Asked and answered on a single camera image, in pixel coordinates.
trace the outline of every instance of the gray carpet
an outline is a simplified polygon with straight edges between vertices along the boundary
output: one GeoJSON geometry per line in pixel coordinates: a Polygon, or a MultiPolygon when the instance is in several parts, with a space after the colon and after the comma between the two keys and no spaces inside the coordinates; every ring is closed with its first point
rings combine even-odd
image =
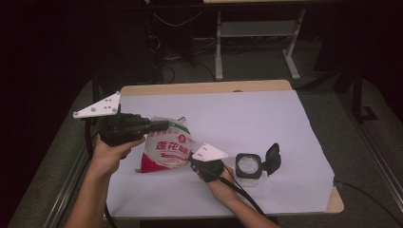
{"type": "MultiPolygon", "coordinates": [[[[301,80],[291,80],[280,50],[284,44],[273,44],[262,49],[247,49],[237,55],[223,56],[224,81],[287,79],[293,87],[312,82],[320,73],[313,72],[319,41],[298,42],[295,50],[295,62],[301,80]]],[[[173,83],[213,82],[214,57],[212,53],[196,56],[201,64],[190,65],[186,61],[168,64],[175,71],[173,83]]],[[[164,78],[173,77],[170,69],[163,70],[164,78]]],[[[351,93],[341,97],[332,90],[335,79],[320,85],[313,91],[299,92],[299,98],[306,110],[311,125],[317,134],[323,152],[335,171],[336,179],[353,184],[371,194],[385,205],[403,222],[403,214],[377,168],[369,147],[357,131],[356,122],[349,114],[351,93]]],[[[90,103],[91,86],[83,88],[72,106],[72,110],[90,103]]],[[[396,176],[403,180],[403,126],[392,111],[385,105],[378,90],[364,82],[363,104],[369,105],[379,118],[378,121],[366,122],[364,126],[373,136],[396,176]]],[[[14,216],[10,227],[42,227],[48,219],[52,203],[58,199],[63,179],[71,170],[77,151],[82,146],[84,125],[67,116],[44,163],[41,165],[29,193],[25,196],[14,216]],[[27,211],[42,208],[33,213],[27,211]]],[[[65,214],[60,218],[62,226],[75,199],[75,189],[65,214]]],[[[363,194],[348,186],[338,186],[338,191],[345,204],[345,209],[338,215],[329,216],[290,216],[280,217],[281,227],[398,227],[396,223],[378,205],[363,194]]],[[[138,227],[137,220],[119,220],[118,227],[138,227]]]]}

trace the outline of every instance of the white fiducial plate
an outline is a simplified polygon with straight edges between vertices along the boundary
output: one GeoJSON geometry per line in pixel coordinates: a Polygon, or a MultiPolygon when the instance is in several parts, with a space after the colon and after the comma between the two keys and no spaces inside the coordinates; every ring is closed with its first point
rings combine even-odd
{"type": "Polygon", "coordinates": [[[203,143],[201,147],[193,154],[192,158],[201,162],[210,162],[228,158],[228,154],[209,143],[203,143]]]}
{"type": "Polygon", "coordinates": [[[118,113],[121,93],[117,91],[115,94],[102,99],[101,101],[92,104],[80,111],[75,111],[73,117],[75,119],[87,117],[110,116],[118,113]]]}

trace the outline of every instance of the black cable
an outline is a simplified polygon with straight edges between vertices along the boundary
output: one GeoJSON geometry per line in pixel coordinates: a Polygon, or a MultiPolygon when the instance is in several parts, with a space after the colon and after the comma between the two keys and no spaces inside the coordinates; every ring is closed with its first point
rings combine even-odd
{"type": "Polygon", "coordinates": [[[224,166],[224,168],[228,171],[229,175],[231,176],[232,180],[234,180],[234,182],[237,184],[237,186],[242,189],[243,191],[245,191],[242,186],[240,186],[240,184],[237,182],[237,180],[234,178],[234,176],[231,174],[231,172],[229,171],[229,169],[227,167],[224,166]]]}
{"type": "Polygon", "coordinates": [[[240,39],[224,38],[221,40],[221,55],[240,55],[247,52],[246,45],[240,39]]]}
{"type": "Polygon", "coordinates": [[[88,153],[89,159],[92,159],[94,154],[94,147],[92,146],[92,136],[91,136],[91,125],[92,118],[86,119],[86,152],[88,153]]]}
{"type": "Polygon", "coordinates": [[[109,214],[109,210],[107,209],[106,204],[105,204],[105,217],[107,222],[112,228],[118,228],[118,226],[116,226],[115,222],[113,221],[112,216],[109,214]]]}
{"type": "Polygon", "coordinates": [[[175,80],[175,77],[176,77],[175,70],[173,68],[169,67],[169,66],[163,66],[163,67],[165,67],[165,68],[167,68],[167,69],[172,71],[172,75],[173,75],[172,79],[169,80],[169,82],[167,82],[167,84],[171,84],[175,80]]]}
{"type": "MultiPolygon", "coordinates": [[[[214,46],[214,44],[216,44],[216,39],[214,39],[214,38],[212,38],[213,39],[213,42],[211,42],[209,45],[207,45],[207,46],[205,46],[205,47],[201,47],[201,48],[199,48],[199,49],[195,49],[195,50],[193,50],[193,55],[201,55],[202,53],[204,53],[204,52],[206,52],[207,50],[209,50],[209,49],[212,49],[212,48],[215,48],[216,46],[214,46]]],[[[182,61],[183,60],[183,57],[182,56],[178,56],[178,57],[175,57],[175,58],[171,58],[171,59],[169,59],[169,58],[164,58],[164,60],[166,61],[166,62],[168,62],[168,63],[178,63],[179,61],[182,61]]]]}
{"type": "Polygon", "coordinates": [[[164,23],[164,24],[166,24],[166,25],[168,25],[168,26],[170,26],[170,27],[181,27],[181,26],[184,26],[185,24],[196,20],[201,14],[202,14],[202,12],[200,11],[196,16],[194,16],[194,17],[192,17],[192,18],[189,18],[189,19],[187,19],[186,21],[181,22],[180,24],[171,24],[171,23],[166,22],[166,21],[165,21],[164,19],[162,19],[159,15],[157,15],[155,12],[153,12],[153,15],[154,15],[158,20],[160,20],[162,23],[164,23]]]}
{"type": "Polygon", "coordinates": [[[340,181],[340,180],[335,180],[335,182],[338,182],[338,183],[341,183],[341,184],[343,184],[343,185],[349,186],[349,187],[355,189],[356,191],[362,193],[364,196],[366,196],[367,198],[369,198],[370,200],[372,200],[374,203],[376,203],[380,208],[382,208],[400,227],[403,228],[403,223],[401,223],[401,222],[399,221],[399,219],[397,219],[397,217],[395,217],[395,216],[393,215],[393,213],[392,213],[390,210],[388,210],[388,208],[386,208],[384,205],[382,205],[382,204],[381,204],[378,200],[376,200],[373,196],[371,196],[370,194],[366,193],[364,190],[362,190],[362,189],[360,189],[360,188],[358,188],[358,187],[356,187],[356,186],[354,186],[354,185],[352,185],[352,184],[350,184],[350,183],[348,183],[348,182],[343,182],[343,181],[340,181]]]}
{"type": "Polygon", "coordinates": [[[211,69],[210,69],[208,66],[202,64],[201,62],[195,62],[195,64],[200,65],[200,66],[206,68],[206,69],[208,70],[208,72],[210,73],[210,75],[213,77],[213,81],[216,80],[216,77],[215,77],[213,71],[211,71],[211,69]]]}
{"type": "Polygon", "coordinates": [[[95,136],[97,136],[98,134],[99,134],[99,132],[97,132],[97,133],[95,133],[95,134],[91,135],[91,139],[93,140],[93,139],[94,139],[94,137],[95,137],[95,136]]]}

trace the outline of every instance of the person's right hand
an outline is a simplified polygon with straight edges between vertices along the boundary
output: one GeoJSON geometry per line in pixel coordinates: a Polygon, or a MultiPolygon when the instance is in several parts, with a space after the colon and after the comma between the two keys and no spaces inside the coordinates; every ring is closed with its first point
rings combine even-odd
{"type": "Polygon", "coordinates": [[[119,168],[121,158],[127,156],[131,148],[144,143],[145,137],[140,140],[127,142],[116,146],[109,146],[101,140],[98,135],[97,142],[94,148],[94,154],[92,156],[89,170],[97,173],[98,175],[111,176],[119,168]]]}
{"type": "MultiPolygon", "coordinates": [[[[234,170],[227,165],[224,166],[225,168],[221,176],[234,183],[234,179],[232,178],[234,177],[234,170]]],[[[213,180],[211,182],[208,182],[207,186],[210,188],[213,196],[226,207],[229,207],[232,203],[240,200],[237,192],[220,180],[213,180]]]]}

